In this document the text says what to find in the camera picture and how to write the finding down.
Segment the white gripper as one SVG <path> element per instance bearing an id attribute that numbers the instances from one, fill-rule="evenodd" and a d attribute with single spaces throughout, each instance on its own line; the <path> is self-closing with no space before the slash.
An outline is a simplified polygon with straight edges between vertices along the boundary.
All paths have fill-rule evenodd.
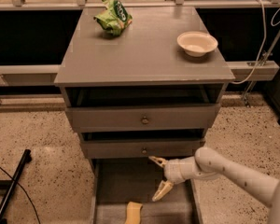
<path id="1" fill-rule="evenodd" d="M 152 197 L 153 202 L 161 200 L 168 194 L 174 185 L 192 179 L 198 174 L 198 166 L 193 157 L 185 159 L 166 160 L 164 158 L 149 156 L 161 168 L 164 168 L 164 175 L 168 181 L 161 181 L 159 187 Z"/>

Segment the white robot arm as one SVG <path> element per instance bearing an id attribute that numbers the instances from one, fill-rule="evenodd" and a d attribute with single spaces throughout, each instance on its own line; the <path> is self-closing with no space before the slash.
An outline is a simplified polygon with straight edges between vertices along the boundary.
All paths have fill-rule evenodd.
<path id="1" fill-rule="evenodd" d="M 166 178 L 160 182 L 153 202 L 162 199 L 174 185 L 223 175 L 270 209 L 268 224 L 280 224 L 280 179 L 228 160 L 210 147 L 200 147 L 192 157 L 183 159 L 148 158 L 163 169 Z"/>

